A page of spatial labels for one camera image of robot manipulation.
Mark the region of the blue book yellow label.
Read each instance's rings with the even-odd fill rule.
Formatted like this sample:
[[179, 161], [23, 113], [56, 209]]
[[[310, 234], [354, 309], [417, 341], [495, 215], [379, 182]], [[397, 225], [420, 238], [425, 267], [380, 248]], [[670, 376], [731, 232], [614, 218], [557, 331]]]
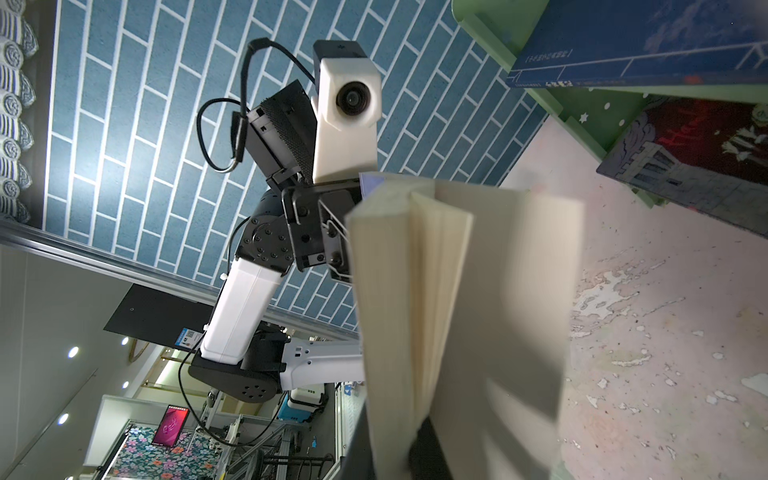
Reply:
[[512, 87], [764, 84], [764, 1], [551, 1]]

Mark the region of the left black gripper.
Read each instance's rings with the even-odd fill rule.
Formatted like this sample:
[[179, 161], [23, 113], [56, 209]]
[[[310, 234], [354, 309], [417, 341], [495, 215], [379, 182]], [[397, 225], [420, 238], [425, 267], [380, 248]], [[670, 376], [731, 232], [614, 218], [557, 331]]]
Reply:
[[326, 266], [333, 280], [351, 284], [345, 216], [362, 201], [360, 181], [289, 187], [281, 201], [296, 268]]

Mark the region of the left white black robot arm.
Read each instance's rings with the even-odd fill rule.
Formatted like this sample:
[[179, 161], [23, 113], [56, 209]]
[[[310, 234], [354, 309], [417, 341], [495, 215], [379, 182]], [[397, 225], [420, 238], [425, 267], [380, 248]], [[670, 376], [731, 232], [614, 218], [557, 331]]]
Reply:
[[361, 382], [356, 341], [294, 340], [265, 315], [291, 269], [325, 265], [351, 281], [344, 217], [362, 200], [357, 180], [311, 181], [316, 117], [297, 81], [248, 111], [245, 149], [268, 184], [245, 221], [206, 332], [195, 346], [190, 375], [246, 403], [265, 402], [300, 387]]

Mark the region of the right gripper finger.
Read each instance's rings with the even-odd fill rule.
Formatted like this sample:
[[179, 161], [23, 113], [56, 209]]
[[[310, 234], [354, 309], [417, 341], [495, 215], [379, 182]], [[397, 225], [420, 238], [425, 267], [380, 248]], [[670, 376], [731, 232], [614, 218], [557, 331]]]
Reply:
[[430, 418], [426, 418], [410, 447], [408, 465], [413, 480], [452, 480]]

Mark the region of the red Hamlet picture book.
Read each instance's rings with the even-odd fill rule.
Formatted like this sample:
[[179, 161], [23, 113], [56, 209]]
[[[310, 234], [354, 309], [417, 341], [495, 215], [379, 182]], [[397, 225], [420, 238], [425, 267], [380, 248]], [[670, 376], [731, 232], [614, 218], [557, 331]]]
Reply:
[[767, 234], [767, 106], [662, 97], [598, 173], [759, 236]]

